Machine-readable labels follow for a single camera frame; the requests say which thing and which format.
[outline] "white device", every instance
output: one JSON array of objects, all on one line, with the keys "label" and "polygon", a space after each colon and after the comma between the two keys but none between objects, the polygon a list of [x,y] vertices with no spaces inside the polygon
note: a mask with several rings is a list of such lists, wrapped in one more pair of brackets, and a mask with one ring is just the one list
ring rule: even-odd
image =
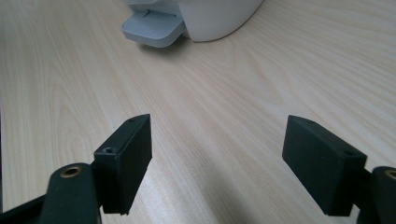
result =
[{"label": "white device", "polygon": [[202,42],[222,38],[244,24],[262,0],[124,0],[134,12],[121,30],[158,48],[180,35]]}]

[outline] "white printer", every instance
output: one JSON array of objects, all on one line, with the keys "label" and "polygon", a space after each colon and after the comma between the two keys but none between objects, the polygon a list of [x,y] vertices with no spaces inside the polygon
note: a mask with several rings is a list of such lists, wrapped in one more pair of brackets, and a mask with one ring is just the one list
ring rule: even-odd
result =
[{"label": "white printer", "polygon": [[122,26],[125,37],[164,48],[180,35],[202,42],[240,27],[262,0],[124,0],[134,15]]}]

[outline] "wooden table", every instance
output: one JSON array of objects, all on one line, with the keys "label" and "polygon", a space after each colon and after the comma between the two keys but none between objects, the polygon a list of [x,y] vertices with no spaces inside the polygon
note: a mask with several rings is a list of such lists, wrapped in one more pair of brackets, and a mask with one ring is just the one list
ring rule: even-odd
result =
[{"label": "wooden table", "polygon": [[121,0],[0,2],[4,208],[46,192],[123,121],[151,114],[153,160],[104,223],[355,223],[327,217],[281,158],[288,115],[396,166],[396,2],[266,0],[217,41],[124,38]]}]

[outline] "table surface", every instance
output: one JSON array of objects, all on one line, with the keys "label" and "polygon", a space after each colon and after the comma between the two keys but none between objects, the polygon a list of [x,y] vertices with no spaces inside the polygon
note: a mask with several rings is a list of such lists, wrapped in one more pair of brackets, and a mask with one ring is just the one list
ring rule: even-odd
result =
[{"label": "table surface", "polygon": [[46,192],[126,119],[153,160],[129,216],[104,223],[355,223],[327,217],[281,158],[288,115],[396,166],[396,2],[266,0],[217,41],[124,38],[121,0],[0,2],[4,209]]}]

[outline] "wood grain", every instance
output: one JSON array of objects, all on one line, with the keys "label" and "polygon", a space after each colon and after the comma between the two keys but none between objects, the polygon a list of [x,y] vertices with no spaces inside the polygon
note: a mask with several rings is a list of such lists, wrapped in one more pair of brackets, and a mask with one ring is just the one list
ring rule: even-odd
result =
[{"label": "wood grain", "polygon": [[128,217],[104,223],[355,223],[324,216],[281,152],[289,114],[396,166],[396,2],[266,0],[217,41],[125,39],[121,1],[0,2],[4,208],[150,113],[153,154]]}]

